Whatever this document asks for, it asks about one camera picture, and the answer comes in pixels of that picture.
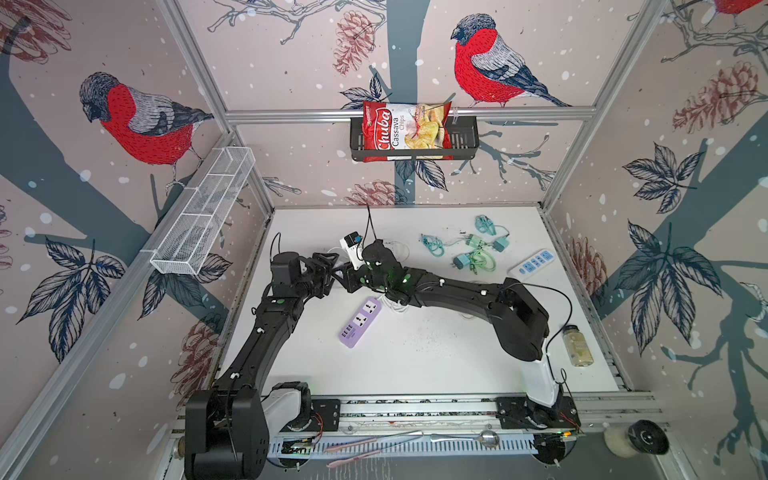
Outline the small white plug adapter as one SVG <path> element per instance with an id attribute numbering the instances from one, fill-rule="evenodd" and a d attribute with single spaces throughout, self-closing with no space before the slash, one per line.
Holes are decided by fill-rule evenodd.
<path id="1" fill-rule="evenodd" d="M 348 255 L 350 263 L 355 269 L 359 269 L 364 264 L 362 256 L 362 241 L 363 237 L 357 231 L 353 231 L 345 235 L 339 241 L 341 248 Z"/>

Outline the purple power strip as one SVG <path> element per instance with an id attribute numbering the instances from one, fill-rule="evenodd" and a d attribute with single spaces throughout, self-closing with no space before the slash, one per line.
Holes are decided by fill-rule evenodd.
<path id="1" fill-rule="evenodd" d="M 382 310 L 381 302 L 369 297 L 339 332 L 339 341 L 353 349 Z"/>

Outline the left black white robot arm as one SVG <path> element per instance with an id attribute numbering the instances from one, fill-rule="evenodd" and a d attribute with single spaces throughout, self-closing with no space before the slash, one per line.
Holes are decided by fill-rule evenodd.
<path id="1" fill-rule="evenodd" d="M 338 256 L 296 252 L 271 260 L 272 279 L 254 312 L 255 324 L 221 378 L 192 394 L 185 407 L 187 479 L 256 479 L 271 441 L 262 389 L 305 304 L 330 293 Z"/>

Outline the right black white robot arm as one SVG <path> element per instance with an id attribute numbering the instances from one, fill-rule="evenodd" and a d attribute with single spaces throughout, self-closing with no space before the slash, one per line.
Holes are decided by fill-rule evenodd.
<path id="1" fill-rule="evenodd" d="M 517 421 L 542 429 L 565 418 L 563 386 L 548 357 L 549 313 L 528 285 L 511 277 L 473 283 L 404 266 L 381 240 L 365 247 L 357 264 L 335 266 L 332 276 L 350 293 L 366 287 L 402 306 L 442 308 L 488 322 L 501 349 L 522 363 L 526 412 Z"/>

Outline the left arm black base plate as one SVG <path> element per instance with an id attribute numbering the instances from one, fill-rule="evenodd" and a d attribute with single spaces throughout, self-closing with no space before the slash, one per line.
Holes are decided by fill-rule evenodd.
<path id="1" fill-rule="evenodd" d="M 341 416 L 339 399 L 312 398 L 311 423 L 306 431 L 311 433 L 337 432 Z"/>

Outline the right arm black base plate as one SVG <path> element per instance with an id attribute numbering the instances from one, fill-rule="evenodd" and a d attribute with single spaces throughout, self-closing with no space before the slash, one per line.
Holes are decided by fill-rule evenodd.
<path id="1" fill-rule="evenodd" d="M 552 407 L 541 406 L 526 396 L 497 397 L 496 418 L 504 430 L 578 430 L 581 421 L 573 399 L 563 396 Z"/>

